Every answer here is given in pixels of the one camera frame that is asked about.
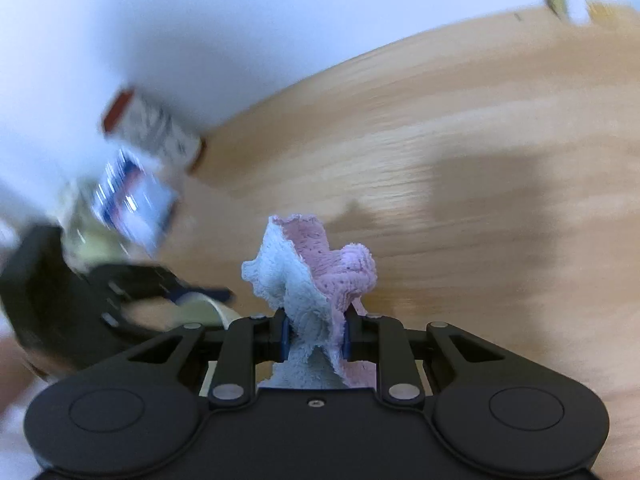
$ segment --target wooden table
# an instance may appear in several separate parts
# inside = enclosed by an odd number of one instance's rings
[[[640,27],[543,9],[425,32],[306,79],[211,133],[162,258],[240,279],[267,216],[315,213],[378,266],[364,298],[446,320],[606,402],[595,471],[640,478]]]

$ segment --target cloth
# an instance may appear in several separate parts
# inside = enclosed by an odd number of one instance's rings
[[[376,285],[369,250],[349,244],[332,251],[315,216],[269,218],[255,260],[242,264],[242,278],[273,310],[284,308],[293,328],[289,359],[273,365],[260,383],[271,388],[359,388],[376,386],[376,366],[342,359],[344,312]]]

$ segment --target wood grain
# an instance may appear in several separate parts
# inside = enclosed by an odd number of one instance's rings
[[[446,320],[591,387],[595,471],[640,477],[640,28],[543,9],[407,38],[211,133],[162,258],[240,280],[267,216],[315,213],[378,267],[370,311]]]

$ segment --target fuzzy fabric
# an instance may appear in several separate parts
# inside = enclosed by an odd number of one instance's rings
[[[269,218],[255,260],[242,264],[242,278],[273,310],[284,308],[293,328],[289,359],[273,365],[261,387],[375,388],[376,365],[342,359],[344,312],[376,285],[369,250],[349,244],[332,251],[315,216]]]

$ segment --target white wall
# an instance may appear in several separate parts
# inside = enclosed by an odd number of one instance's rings
[[[542,0],[0,0],[0,180],[40,207],[113,147],[125,82],[198,127],[429,28]]]

